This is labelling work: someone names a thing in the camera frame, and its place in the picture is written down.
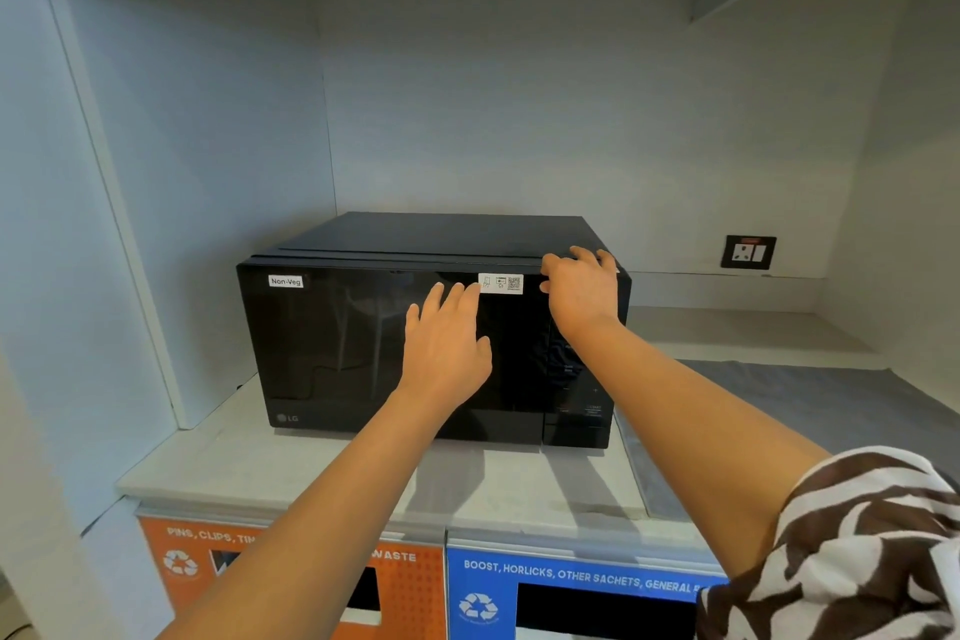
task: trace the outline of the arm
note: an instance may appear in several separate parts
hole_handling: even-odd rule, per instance
[[[450,413],[490,375],[479,285],[437,284],[407,312],[396,391],[329,467],[160,640],[329,637],[404,487]]]
[[[557,326],[626,415],[726,574],[771,549],[800,477],[828,453],[618,321],[617,264],[583,248],[543,259]]]

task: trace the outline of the recycling symbol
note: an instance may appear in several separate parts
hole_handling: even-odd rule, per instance
[[[493,622],[498,608],[494,601],[479,592],[466,595],[460,600],[460,611],[468,620],[474,622]]]
[[[186,551],[170,549],[163,557],[163,566],[174,574],[193,576],[197,573],[197,562]]]

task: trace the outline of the hand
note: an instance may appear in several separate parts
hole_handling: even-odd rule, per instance
[[[480,284],[450,288],[443,306],[444,285],[437,283],[423,303],[407,310],[403,376],[396,390],[408,399],[426,401],[445,420],[487,381],[493,368],[490,339],[477,339]]]
[[[576,259],[543,257],[540,272],[547,281],[540,290],[550,294],[550,313],[571,344],[592,324],[617,322],[617,262],[607,251],[597,251],[600,261],[586,248],[570,249]]]

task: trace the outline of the left hand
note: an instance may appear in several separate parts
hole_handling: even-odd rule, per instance
[[[455,283],[443,305],[444,285],[430,289],[421,311],[407,310],[403,376],[396,391],[426,401],[444,419],[474,394],[493,368],[490,339],[476,338],[480,284]]]

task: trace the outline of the orange recycling bin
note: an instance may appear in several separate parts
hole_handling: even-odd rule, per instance
[[[139,516],[176,613],[196,601],[263,526]],[[366,564],[334,640],[446,640],[441,546],[381,541]]]

